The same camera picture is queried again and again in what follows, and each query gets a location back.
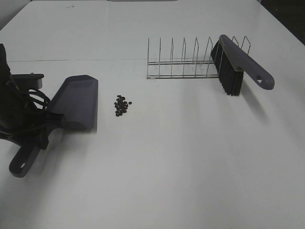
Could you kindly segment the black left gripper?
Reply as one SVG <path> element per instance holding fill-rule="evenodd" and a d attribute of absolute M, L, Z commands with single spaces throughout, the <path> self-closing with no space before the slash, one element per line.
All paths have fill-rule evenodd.
<path fill-rule="evenodd" d="M 11 73 L 0 74 L 0 138 L 22 145 L 35 137 L 41 129 L 41 117 L 51 100 L 40 89 L 21 90 Z M 43 121 L 48 124 L 62 124 L 63 114 L 45 113 Z M 38 135 L 39 147 L 45 150 L 49 144 L 48 131 Z"/>

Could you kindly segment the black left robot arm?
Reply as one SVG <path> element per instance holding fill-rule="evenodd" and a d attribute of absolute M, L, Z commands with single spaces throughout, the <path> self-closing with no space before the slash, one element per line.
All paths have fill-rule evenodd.
<path fill-rule="evenodd" d="M 43 74 L 12 74 L 4 44 L 0 45 L 0 137 L 41 149 L 48 135 L 62 126 L 63 115 L 48 111 L 51 100 L 42 91 Z"/>

